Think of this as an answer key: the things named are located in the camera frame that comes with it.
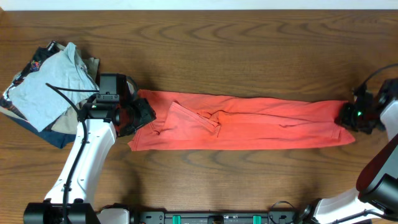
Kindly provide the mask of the red printed t-shirt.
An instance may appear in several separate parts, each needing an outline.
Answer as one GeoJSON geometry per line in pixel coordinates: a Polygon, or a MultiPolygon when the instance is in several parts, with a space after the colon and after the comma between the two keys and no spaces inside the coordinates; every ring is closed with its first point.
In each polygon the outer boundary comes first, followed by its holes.
{"type": "Polygon", "coordinates": [[[156,119],[129,142],[133,151],[307,149],[351,144],[335,123],[343,101],[239,98],[140,90],[156,119]]]}

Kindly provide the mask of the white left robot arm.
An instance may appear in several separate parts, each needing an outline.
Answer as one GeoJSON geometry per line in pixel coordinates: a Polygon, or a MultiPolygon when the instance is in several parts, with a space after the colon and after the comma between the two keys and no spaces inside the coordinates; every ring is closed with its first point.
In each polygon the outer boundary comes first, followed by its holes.
{"type": "Polygon", "coordinates": [[[129,209],[119,205],[95,212],[95,192],[116,139],[155,120],[155,111],[145,98],[138,98],[125,104],[85,103],[78,115],[81,122],[63,170],[43,202],[27,205],[24,223],[130,222],[129,209]]]}

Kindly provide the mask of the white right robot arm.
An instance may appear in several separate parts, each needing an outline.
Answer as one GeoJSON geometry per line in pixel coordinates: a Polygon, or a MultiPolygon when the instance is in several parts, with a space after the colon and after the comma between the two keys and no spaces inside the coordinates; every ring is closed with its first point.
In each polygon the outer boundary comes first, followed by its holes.
{"type": "Polygon", "coordinates": [[[397,100],[380,120],[389,142],[361,171],[356,187],[321,199],[304,223],[370,223],[373,218],[397,221],[397,100]]]}

